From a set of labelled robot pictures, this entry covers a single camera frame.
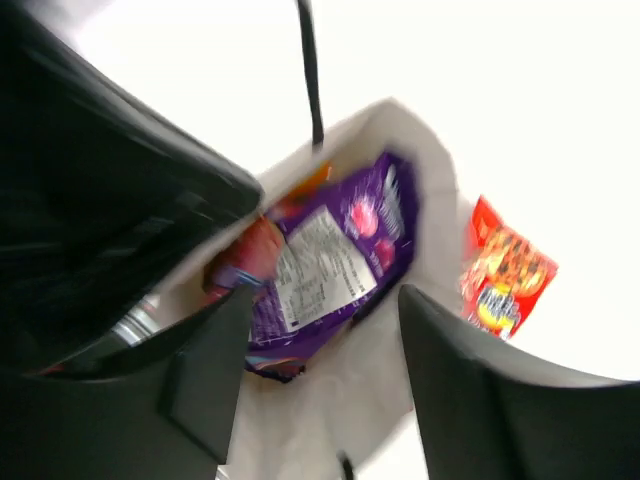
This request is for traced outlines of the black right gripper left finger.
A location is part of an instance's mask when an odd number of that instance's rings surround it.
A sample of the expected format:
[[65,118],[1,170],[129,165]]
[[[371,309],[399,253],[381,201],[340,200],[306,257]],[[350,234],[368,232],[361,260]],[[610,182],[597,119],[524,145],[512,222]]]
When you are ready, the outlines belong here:
[[1,374],[5,479],[212,479],[227,458],[251,323],[239,288],[93,377]]

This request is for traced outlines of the red peanut snack packet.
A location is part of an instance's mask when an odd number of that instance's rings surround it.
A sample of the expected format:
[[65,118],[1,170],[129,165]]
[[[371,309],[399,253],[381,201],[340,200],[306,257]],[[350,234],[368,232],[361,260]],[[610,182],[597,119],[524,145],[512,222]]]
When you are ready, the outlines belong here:
[[460,277],[462,316],[503,340],[529,317],[558,266],[527,238],[504,223],[479,197],[468,234],[468,263]]

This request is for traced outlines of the orange Fox's fruits candy bag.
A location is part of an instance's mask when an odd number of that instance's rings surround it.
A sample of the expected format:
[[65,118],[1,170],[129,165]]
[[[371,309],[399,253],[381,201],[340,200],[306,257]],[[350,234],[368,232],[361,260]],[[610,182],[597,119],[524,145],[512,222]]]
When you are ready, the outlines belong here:
[[280,207],[289,207],[304,203],[308,198],[327,186],[331,180],[333,167],[330,161],[323,163],[311,176],[298,184],[278,203]]

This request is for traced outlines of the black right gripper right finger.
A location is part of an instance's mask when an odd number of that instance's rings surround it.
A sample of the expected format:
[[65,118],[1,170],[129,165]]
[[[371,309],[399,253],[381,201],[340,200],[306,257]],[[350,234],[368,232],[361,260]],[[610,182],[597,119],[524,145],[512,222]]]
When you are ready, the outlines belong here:
[[430,478],[638,478],[638,382],[528,354],[413,285],[398,311]]

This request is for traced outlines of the purple Fox's candy bag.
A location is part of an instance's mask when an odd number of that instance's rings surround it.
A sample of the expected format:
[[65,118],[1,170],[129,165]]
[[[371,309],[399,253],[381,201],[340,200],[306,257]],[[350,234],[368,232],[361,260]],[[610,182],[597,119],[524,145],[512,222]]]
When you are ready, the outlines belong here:
[[211,260],[202,288],[210,303],[253,288],[245,367],[286,383],[408,271],[420,197],[412,163],[384,152],[304,203],[278,203]]

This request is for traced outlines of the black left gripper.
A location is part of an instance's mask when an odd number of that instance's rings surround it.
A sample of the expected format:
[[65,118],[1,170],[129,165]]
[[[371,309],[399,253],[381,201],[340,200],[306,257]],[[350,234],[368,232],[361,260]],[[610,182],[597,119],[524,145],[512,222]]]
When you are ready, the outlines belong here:
[[126,92],[26,9],[1,13],[1,367],[97,340],[257,181]]

